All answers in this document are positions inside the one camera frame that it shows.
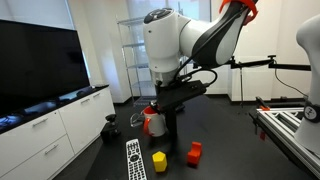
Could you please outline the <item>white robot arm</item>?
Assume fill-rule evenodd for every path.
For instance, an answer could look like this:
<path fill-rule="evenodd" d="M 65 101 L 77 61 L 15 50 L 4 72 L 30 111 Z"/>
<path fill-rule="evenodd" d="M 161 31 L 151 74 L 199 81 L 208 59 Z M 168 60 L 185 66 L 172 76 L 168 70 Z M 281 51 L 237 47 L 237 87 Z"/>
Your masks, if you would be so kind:
<path fill-rule="evenodd" d="M 202 70 L 214 72 L 230 61 L 241 33 L 258 14 L 258 0 L 223 0 L 219 16 L 202 22 L 172 8 L 149 12 L 143 21 L 143 37 L 152 82 L 156 87 L 157 111 L 165 117 L 168 136 L 177 138 L 176 107 L 204 94 L 207 83 L 182 75 L 185 56 Z"/>

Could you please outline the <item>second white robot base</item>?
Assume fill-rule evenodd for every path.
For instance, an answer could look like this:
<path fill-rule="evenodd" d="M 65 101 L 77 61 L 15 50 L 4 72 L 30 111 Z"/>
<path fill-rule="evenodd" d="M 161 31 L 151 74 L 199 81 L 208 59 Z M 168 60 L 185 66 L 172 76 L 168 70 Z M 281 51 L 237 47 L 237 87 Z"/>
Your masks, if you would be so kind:
<path fill-rule="evenodd" d="M 304 117 L 294 138 L 306 149 L 320 154 L 320 15 L 300 26 L 296 40 L 310 62 L 311 83 L 303 110 Z"/>

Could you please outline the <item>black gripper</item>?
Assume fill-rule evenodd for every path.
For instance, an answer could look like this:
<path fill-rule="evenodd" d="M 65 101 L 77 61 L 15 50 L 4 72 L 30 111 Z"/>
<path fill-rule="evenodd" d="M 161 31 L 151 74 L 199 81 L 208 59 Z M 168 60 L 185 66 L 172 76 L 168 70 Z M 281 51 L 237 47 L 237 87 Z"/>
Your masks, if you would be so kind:
<path fill-rule="evenodd" d="M 175 149 L 177 139 L 177 120 L 174 108 L 181 103 L 206 92 L 206 87 L 200 80 L 183 83 L 174 88 L 162 88 L 157 95 L 157 104 L 160 110 L 167 110 L 166 125 L 170 136 L 170 150 Z"/>

